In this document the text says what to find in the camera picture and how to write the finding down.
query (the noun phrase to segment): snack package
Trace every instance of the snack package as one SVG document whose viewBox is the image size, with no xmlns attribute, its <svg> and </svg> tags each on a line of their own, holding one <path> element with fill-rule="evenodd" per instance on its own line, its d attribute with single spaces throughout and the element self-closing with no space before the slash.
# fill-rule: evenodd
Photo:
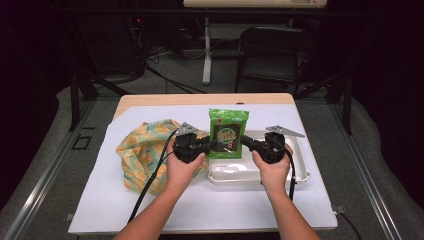
<svg viewBox="0 0 424 240">
<path fill-rule="evenodd" d="M 218 145 L 211 149 L 208 158 L 241 158 L 240 137 L 246 129 L 249 111 L 209 109 L 211 119 L 211 141 L 218 139 Z"/>
</svg>

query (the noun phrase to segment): plastic bag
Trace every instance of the plastic bag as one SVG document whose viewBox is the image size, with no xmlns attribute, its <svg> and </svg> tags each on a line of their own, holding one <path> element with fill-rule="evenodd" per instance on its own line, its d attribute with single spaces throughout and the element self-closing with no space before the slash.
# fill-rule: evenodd
<svg viewBox="0 0 424 240">
<path fill-rule="evenodd" d="M 241 158 L 240 137 L 246 129 L 249 111 L 209 109 L 211 141 L 218 139 L 218 145 L 211 149 L 208 158 Z"/>
<path fill-rule="evenodd" d="M 172 119 L 152 123 L 144 122 L 125 137 L 116 148 L 116 152 L 121 156 L 125 187 L 138 193 L 143 190 L 150 176 L 156 170 L 166 140 L 173 131 L 178 129 L 179 125 Z M 196 134 L 198 138 L 209 135 L 204 131 L 197 131 Z M 205 161 L 195 176 L 207 169 L 208 163 Z M 164 162 L 149 188 L 149 193 L 158 195 L 165 189 L 166 183 L 166 162 Z"/>
</svg>

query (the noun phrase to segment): white tray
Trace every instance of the white tray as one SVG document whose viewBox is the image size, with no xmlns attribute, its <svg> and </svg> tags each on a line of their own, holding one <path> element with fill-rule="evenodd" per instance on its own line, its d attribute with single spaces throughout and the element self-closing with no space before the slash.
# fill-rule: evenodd
<svg viewBox="0 0 424 240">
<path fill-rule="evenodd" d="M 245 135 L 263 141 L 265 132 L 249 132 Z M 293 149 L 293 162 L 296 169 L 297 186 L 308 180 L 309 172 L 303 161 L 297 137 L 284 136 L 286 143 Z M 260 172 L 252 160 L 252 153 L 246 146 L 242 149 L 241 159 L 209 159 L 208 179 L 216 185 L 261 185 Z M 291 180 L 291 168 L 287 175 L 286 188 Z"/>
</svg>

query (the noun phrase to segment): hand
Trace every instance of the hand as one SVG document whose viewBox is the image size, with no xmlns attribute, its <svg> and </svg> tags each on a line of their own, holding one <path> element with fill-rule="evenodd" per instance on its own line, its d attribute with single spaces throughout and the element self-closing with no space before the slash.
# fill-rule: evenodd
<svg viewBox="0 0 424 240">
<path fill-rule="evenodd" d="M 168 183 L 165 190 L 172 190 L 181 195 L 193 179 L 194 172 L 205 160 L 205 153 L 201 153 L 193 162 L 185 163 L 172 153 L 174 142 L 175 140 L 171 140 L 166 148 L 166 153 L 171 154 L 166 163 Z"/>
<path fill-rule="evenodd" d="M 285 148 L 292 154 L 293 150 L 289 145 L 285 144 Z M 268 164 L 263 161 L 262 157 L 258 152 L 253 151 L 253 162 L 255 162 L 256 166 L 260 170 L 262 185 L 265 188 L 267 194 L 285 194 L 285 183 L 287 179 L 287 174 L 290 170 L 290 159 L 287 154 L 284 154 L 284 157 L 281 161 Z"/>
</svg>

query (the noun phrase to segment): table leg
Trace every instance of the table leg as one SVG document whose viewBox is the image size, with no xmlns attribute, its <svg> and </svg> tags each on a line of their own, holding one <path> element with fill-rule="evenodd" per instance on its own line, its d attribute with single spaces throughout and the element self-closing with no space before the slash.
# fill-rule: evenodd
<svg viewBox="0 0 424 240">
<path fill-rule="evenodd" d="M 209 18 L 205 18 L 205 66 L 203 68 L 203 84 L 209 85 L 211 83 L 211 39 L 209 35 Z"/>
</svg>

